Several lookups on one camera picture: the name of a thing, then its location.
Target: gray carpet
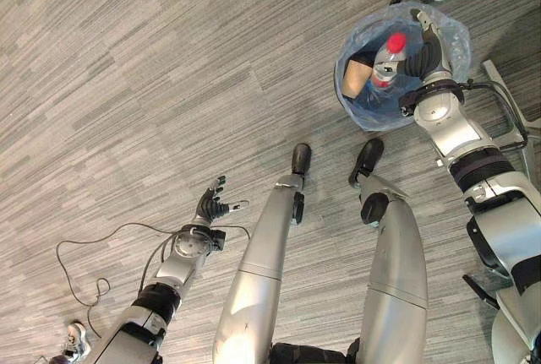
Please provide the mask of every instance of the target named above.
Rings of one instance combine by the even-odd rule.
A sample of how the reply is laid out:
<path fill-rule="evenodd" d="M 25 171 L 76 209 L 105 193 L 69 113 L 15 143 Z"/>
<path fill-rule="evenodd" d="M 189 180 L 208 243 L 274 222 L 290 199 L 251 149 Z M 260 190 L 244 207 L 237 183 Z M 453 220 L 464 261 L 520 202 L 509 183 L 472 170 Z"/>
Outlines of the gray carpet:
<path fill-rule="evenodd" d="M 376 239 L 360 223 L 347 175 L 376 134 L 341 108 L 332 67 L 355 22 L 388 1 L 0 0 L 0 362 L 53 356 L 65 324 L 85 321 L 56 263 L 57 242 L 96 239 L 128 221 L 177 229 L 222 173 L 223 198 L 251 205 L 221 222 L 251 230 L 299 141 L 314 157 L 274 339 L 344 351 L 360 333 Z M 469 28 L 471 75 L 481 79 L 480 62 L 491 58 L 524 112 L 538 117 L 539 0 L 434 5 Z M 490 132 L 501 128 L 488 93 L 467 95 L 467 110 Z M 415 126 L 377 136 L 386 145 L 379 174 L 411 195 L 424 241 L 425 362 L 492 362 L 495 313 L 461 276 L 490 291 L 496 283 L 467 237 L 460 190 Z M 62 249 L 85 301 L 97 277 L 111 281 L 92 313 L 98 331 L 134 299 L 161 239 L 132 226 L 101 245 Z M 210 256 L 170 326 L 165 362 L 211 361 L 245 244 L 231 229 L 225 251 Z"/>

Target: black cable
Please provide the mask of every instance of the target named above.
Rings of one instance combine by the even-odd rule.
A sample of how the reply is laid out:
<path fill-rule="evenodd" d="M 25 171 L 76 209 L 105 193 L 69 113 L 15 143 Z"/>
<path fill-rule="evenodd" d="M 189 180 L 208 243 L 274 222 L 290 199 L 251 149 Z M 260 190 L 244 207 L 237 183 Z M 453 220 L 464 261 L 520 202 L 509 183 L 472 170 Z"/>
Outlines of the black cable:
<path fill-rule="evenodd" d="M 102 296 L 104 296 L 107 292 L 109 292 L 111 290 L 111 284 L 109 283 L 107 278 L 103 278 L 103 277 L 98 278 L 96 280 L 96 289 L 97 289 L 96 299 L 93 302 L 83 302 L 83 301 L 81 301 L 77 297 L 77 295 L 75 294 L 73 285 L 71 283 L 71 277 L 69 276 L 68 270 L 66 269 L 66 266 L 64 265 L 64 263 L 62 262 L 62 259 L 60 258 L 60 252 L 59 252 L 60 251 L 60 246 L 62 246 L 64 243 L 85 245 L 85 244 L 94 244 L 94 243 L 98 243 L 98 242 L 103 242 L 103 241 L 111 238 L 112 236 L 114 236 L 118 231 L 120 231 L 121 229 L 123 229 L 125 226 L 128 226 L 128 225 L 139 225 L 139 226 L 143 226 L 143 227 L 146 227 L 147 229 L 152 229 L 153 231 L 157 231 L 157 232 L 160 232 L 160 233 L 169 233 L 169 234 L 171 233 L 170 231 L 163 231 L 161 229 L 156 229 L 154 226 L 147 225 L 145 223 L 129 222 L 129 223 L 124 223 L 123 225 L 120 225 L 114 231 L 112 231 L 110 234 L 108 234 L 107 236 L 104 236 L 104 237 L 102 237 L 100 239 L 92 240 L 92 241 L 89 241 L 89 242 L 77 242 L 77 241 L 73 241 L 73 240 L 62 240 L 61 242 L 57 243 L 57 245 L 55 247 L 55 253 L 57 255 L 57 261 L 60 264 L 60 267 L 62 267 L 64 275 L 66 276 L 66 280 L 68 281 L 69 290 L 71 292 L 71 295 L 74 297 L 75 301 L 77 301 L 78 303 L 80 303 L 84 307 L 88 308 L 87 311 L 86 311 L 86 318 L 88 320 L 88 324 L 89 324 L 90 328 L 96 334 L 96 336 L 98 336 L 98 338 L 101 338 L 101 336 L 96 331 L 94 326 L 92 325 L 92 322 L 90 320 L 90 310 L 92 309 L 92 307 L 95 307 L 98 303 L 100 303 L 100 299 L 101 299 Z M 100 281 L 103 281 L 103 282 L 105 282 L 107 284 L 107 289 L 105 291 L 102 291 L 102 289 L 100 287 Z"/>
<path fill-rule="evenodd" d="M 45 356 L 40 356 L 36 361 L 34 361 L 32 364 L 37 364 L 39 360 L 44 360 L 45 362 L 49 362 Z"/>
<path fill-rule="evenodd" d="M 138 290 L 138 293 L 140 294 L 141 291 L 143 290 L 143 285 L 145 283 L 145 277 L 146 277 L 146 271 L 149 269 L 149 266 L 150 266 L 150 262 L 152 261 L 154 255 L 156 254 L 156 252 L 158 250 L 160 250 L 160 247 L 163 247 L 165 245 L 167 245 L 167 243 L 173 239 L 176 235 L 178 234 L 178 232 L 174 232 L 173 234 L 171 234 L 166 240 L 164 240 L 163 242 L 161 242 L 158 247 L 156 247 L 154 249 L 154 251 L 152 252 L 152 254 L 150 255 L 149 259 L 146 260 L 146 264 L 145 264 L 145 268 L 143 269 L 143 275 L 141 275 L 141 282 L 139 283 L 139 290 Z"/>
<path fill-rule="evenodd" d="M 492 90 L 495 93 L 498 93 L 498 90 L 495 88 L 495 87 L 498 87 L 501 90 L 501 92 L 504 93 L 504 96 L 507 98 L 507 101 L 500 101 L 501 105 L 505 108 L 507 113 L 509 113 L 509 115 L 513 118 L 513 122 L 518 128 L 522 138 L 524 139 L 524 142 L 527 142 L 527 129 L 524 126 L 524 123 L 522 123 L 522 119 L 520 118 L 521 112 L 520 110 L 516 108 L 515 102 L 513 98 L 511 97 L 511 93 L 507 90 L 506 87 L 504 87 L 499 82 L 493 81 L 493 80 L 484 81 L 481 83 L 474 83 L 472 79 L 469 79 L 467 83 L 460 83 L 459 86 L 465 90 L 478 90 L 481 88 L 485 88 L 488 90 Z"/>
<path fill-rule="evenodd" d="M 248 237 L 248 240 L 251 239 L 251 235 L 248 231 L 248 229 L 246 229 L 244 226 L 240 226 L 240 225 L 215 225 L 215 226 L 212 226 L 211 228 L 213 227 L 236 227 L 238 229 L 242 229 L 244 231 L 244 233 L 246 233 L 246 236 Z"/>
<path fill-rule="evenodd" d="M 144 223 L 139 223 L 139 222 L 129 222 L 129 223 L 125 223 L 123 225 L 120 225 L 119 227 L 117 227 L 114 231 L 112 231 L 110 234 L 108 234 L 107 236 L 104 236 L 100 239 L 97 239 L 97 240 L 93 240 L 93 241 L 89 241 L 89 242 L 77 242 L 77 241 L 72 241 L 72 240 L 62 240 L 61 242 L 59 242 L 56 247 L 55 247 L 55 253 L 56 253 L 56 256 L 57 256 L 57 261 L 58 263 L 60 264 L 60 267 L 62 267 L 62 270 L 64 272 L 64 275 L 66 276 L 66 280 L 68 281 L 68 286 L 69 286 L 69 290 L 71 292 L 71 295 L 74 297 L 75 301 L 77 301 L 79 304 L 83 305 L 84 307 L 87 307 L 87 310 L 86 310 L 86 319 L 88 321 L 88 324 L 90 326 L 90 328 L 92 329 L 92 331 L 96 334 L 96 336 L 98 338 L 101 338 L 101 335 L 96 331 L 96 329 L 94 328 L 94 326 L 92 325 L 92 321 L 90 319 L 90 311 L 92 310 L 93 307 L 97 306 L 99 303 L 100 303 L 100 300 L 101 300 L 101 297 L 104 296 L 107 292 L 109 292 L 111 290 L 111 284 L 109 283 L 109 281 L 107 280 L 107 278 L 104 278 L 104 277 L 100 277 L 96 280 L 96 289 L 97 289 L 97 294 L 96 294 L 96 299 L 94 300 L 94 302 L 83 302 L 81 301 L 77 295 L 75 294 L 75 291 L 74 291 L 74 288 L 72 286 L 72 282 L 71 282 L 71 277 L 69 276 L 68 274 L 68 270 L 66 269 L 66 266 L 64 265 L 64 263 L 62 262 L 62 259 L 60 258 L 60 246 L 62 246 L 64 243 L 71 243 L 71 244 L 78 244 L 78 245 L 85 245 L 85 244 L 94 244 L 94 243 L 98 243 L 98 242 L 103 242 L 109 238 L 111 238 L 112 236 L 114 236 L 118 231 L 120 231 L 121 229 L 123 229 L 125 226 L 128 226 L 128 225 L 139 225 L 139 226 L 143 226 L 147 229 L 152 229 L 153 231 L 157 231 L 159 233 L 163 233 L 163 234 L 168 234 L 170 236 L 167 237 L 166 240 L 164 240 L 163 242 L 161 242 L 155 249 L 154 251 L 152 252 L 152 254 L 149 256 L 148 260 L 146 261 L 146 264 L 145 264 L 145 268 L 143 269 L 143 274 L 141 276 L 141 281 L 139 283 L 139 293 L 143 290 L 143 286 L 145 284 L 145 278 L 146 278 L 146 273 L 148 271 L 148 268 L 150 267 L 150 263 L 152 262 L 152 259 L 153 257 L 156 255 L 156 253 L 158 252 L 158 250 L 160 250 L 161 248 L 161 257 L 160 257 L 160 260 L 161 262 L 163 263 L 165 261 L 165 250 L 167 248 L 167 244 L 169 242 L 171 242 L 171 246 L 170 246 L 170 255 L 171 253 L 173 253 L 173 250 L 174 250 L 174 245 L 175 245 L 175 242 L 178 238 L 178 235 L 180 234 L 181 230 L 178 230 L 178 231 L 163 231 L 161 229 L 156 229 L 154 226 L 151 226 L 151 225 L 147 225 L 147 224 L 144 224 Z M 212 227 L 223 227 L 223 228 L 239 228 L 239 229 L 242 229 L 245 233 L 246 233 L 246 236 L 248 237 L 248 239 L 250 239 L 250 234 L 248 232 L 248 230 L 243 227 L 243 226 L 240 226 L 240 225 L 216 225 L 216 226 L 212 226 Z M 206 240 L 209 242 L 210 244 L 210 247 L 209 247 L 209 252 L 207 253 L 210 254 L 212 253 L 213 251 L 213 240 L 212 238 L 205 232 L 203 231 L 194 231 L 195 233 L 203 236 L 206 238 Z M 105 282 L 105 284 L 107 285 L 107 289 L 105 291 L 103 291 L 100 287 L 100 281 L 103 281 Z"/>

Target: plastic bottle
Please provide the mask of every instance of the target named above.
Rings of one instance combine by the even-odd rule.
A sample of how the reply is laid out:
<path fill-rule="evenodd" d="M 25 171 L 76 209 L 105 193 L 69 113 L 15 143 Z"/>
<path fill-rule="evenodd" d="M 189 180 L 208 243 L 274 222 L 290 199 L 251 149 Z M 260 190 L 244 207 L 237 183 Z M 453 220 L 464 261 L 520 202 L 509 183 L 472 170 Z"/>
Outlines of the plastic bottle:
<path fill-rule="evenodd" d="M 406 44 L 407 37 L 405 33 L 393 33 L 380 48 L 378 54 L 376 54 L 374 64 L 378 62 L 397 62 L 406 59 Z M 381 91 L 389 90 L 395 82 L 396 74 L 374 69 L 371 79 L 374 89 L 379 91 L 378 93 L 384 94 L 383 96 L 385 97 L 385 93 Z"/>
<path fill-rule="evenodd" d="M 406 58 L 407 34 L 395 32 L 378 50 L 374 64 L 378 62 L 399 61 Z M 358 96 L 357 103 L 365 110 L 391 112 L 398 109 L 398 98 L 413 87 L 412 79 L 393 73 L 381 73 L 373 70 Z"/>

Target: sneaker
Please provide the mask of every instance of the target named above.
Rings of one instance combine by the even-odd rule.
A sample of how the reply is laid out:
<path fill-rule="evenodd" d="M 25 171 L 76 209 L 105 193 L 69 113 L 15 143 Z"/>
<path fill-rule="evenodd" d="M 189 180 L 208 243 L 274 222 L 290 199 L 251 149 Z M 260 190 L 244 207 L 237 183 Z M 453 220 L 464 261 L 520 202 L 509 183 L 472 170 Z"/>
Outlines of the sneaker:
<path fill-rule="evenodd" d="M 70 364 L 83 361 L 90 353 L 90 343 L 86 339 L 86 329 L 81 322 L 72 322 L 68 325 L 68 341 L 63 354 Z"/>

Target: blue plastic bag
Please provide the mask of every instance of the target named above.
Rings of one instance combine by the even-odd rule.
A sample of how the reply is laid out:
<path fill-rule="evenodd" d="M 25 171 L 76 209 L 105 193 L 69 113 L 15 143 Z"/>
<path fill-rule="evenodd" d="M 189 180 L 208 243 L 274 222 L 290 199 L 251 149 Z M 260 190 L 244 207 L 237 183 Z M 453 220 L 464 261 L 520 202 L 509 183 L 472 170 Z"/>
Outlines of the blue plastic bag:
<path fill-rule="evenodd" d="M 338 100 L 349 116 L 366 131 L 383 131 L 401 128 L 413 121 L 404 117 L 400 111 L 398 100 L 408 91 L 420 87 L 417 78 L 398 76 L 394 83 L 392 95 L 377 97 L 366 95 L 370 90 L 370 80 L 357 99 L 347 101 L 342 96 L 342 84 L 347 61 L 354 53 L 377 52 L 387 38 L 398 31 L 406 33 L 408 55 L 416 52 L 423 44 L 421 26 L 413 20 L 410 10 L 422 9 L 438 24 L 449 53 L 449 61 L 453 69 L 453 79 L 457 82 L 467 80 L 467 72 L 471 62 L 470 40 L 467 28 L 460 22 L 448 18 L 437 9 L 422 3 L 398 3 L 385 7 L 380 11 L 362 18 L 346 38 L 340 56 L 335 63 L 334 84 Z"/>

